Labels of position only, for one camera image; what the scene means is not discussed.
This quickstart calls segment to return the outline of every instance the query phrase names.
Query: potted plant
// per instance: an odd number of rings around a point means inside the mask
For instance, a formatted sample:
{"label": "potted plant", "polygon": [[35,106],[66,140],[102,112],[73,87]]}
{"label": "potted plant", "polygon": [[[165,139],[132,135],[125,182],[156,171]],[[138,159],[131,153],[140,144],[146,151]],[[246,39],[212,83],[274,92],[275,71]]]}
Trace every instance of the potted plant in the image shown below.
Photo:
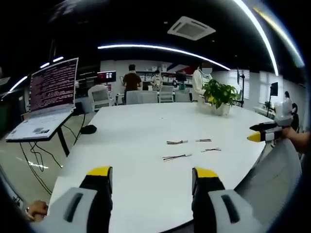
{"label": "potted plant", "polygon": [[217,115],[227,115],[230,106],[238,99],[238,91],[235,87],[227,84],[222,84],[215,79],[210,80],[204,85],[205,102],[213,107],[212,113]]}
{"label": "potted plant", "polygon": [[264,103],[264,108],[265,109],[271,109],[272,107],[271,107],[271,103],[269,102],[269,101],[266,101],[265,103]]}

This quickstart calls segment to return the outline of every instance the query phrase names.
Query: laptop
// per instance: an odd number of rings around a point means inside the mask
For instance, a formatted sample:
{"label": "laptop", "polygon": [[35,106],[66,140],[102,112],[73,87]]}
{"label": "laptop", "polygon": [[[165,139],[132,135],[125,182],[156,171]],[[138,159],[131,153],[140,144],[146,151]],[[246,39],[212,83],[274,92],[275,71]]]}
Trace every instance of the laptop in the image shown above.
{"label": "laptop", "polygon": [[75,108],[78,58],[59,62],[32,74],[29,117],[7,137],[7,142],[49,140]]}

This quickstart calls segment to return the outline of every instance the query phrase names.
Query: window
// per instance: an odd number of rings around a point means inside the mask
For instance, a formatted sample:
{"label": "window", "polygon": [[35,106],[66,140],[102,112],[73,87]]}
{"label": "window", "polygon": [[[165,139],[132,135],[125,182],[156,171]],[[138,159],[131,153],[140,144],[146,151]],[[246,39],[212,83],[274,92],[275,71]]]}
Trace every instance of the window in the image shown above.
{"label": "window", "polygon": [[[249,99],[249,70],[247,69],[239,69],[239,74],[244,74],[244,99]],[[227,84],[234,86],[238,91],[242,90],[243,80],[240,77],[240,84],[238,84],[238,70],[232,69],[229,71],[229,79]]]}
{"label": "window", "polygon": [[284,92],[284,83],[283,83],[283,76],[279,75],[276,76],[273,73],[268,72],[259,72],[260,78],[260,93],[259,93],[259,103],[265,103],[269,101],[270,96],[270,86],[272,83],[278,83],[278,95],[271,96],[271,105],[274,106],[276,102],[282,102],[283,92]]}

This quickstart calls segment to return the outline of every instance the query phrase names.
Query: sleeve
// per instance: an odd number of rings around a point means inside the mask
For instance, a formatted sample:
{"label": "sleeve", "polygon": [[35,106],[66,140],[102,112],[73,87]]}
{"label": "sleeve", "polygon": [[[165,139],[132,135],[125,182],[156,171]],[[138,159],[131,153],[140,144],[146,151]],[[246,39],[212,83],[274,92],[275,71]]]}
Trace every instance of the sleeve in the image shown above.
{"label": "sleeve", "polygon": [[123,83],[126,83],[126,80],[127,80],[127,74],[123,77]]}
{"label": "sleeve", "polygon": [[202,77],[199,71],[195,71],[192,76],[192,88],[199,95],[204,95],[205,90],[202,89]]}
{"label": "sleeve", "polygon": [[138,82],[138,83],[141,83],[141,78],[140,78],[139,75],[137,75],[137,82]]}

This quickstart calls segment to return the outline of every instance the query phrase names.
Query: computer mouse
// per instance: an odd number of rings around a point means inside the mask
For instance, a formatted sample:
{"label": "computer mouse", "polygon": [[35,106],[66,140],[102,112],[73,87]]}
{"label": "computer mouse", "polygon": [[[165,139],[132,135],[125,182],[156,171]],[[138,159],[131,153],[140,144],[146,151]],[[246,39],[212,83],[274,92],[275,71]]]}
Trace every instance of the computer mouse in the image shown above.
{"label": "computer mouse", "polygon": [[80,130],[80,133],[81,134],[92,134],[92,133],[95,133],[96,130],[97,130],[97,128],[94,125],[87,125],[87,126],[84,126]]}

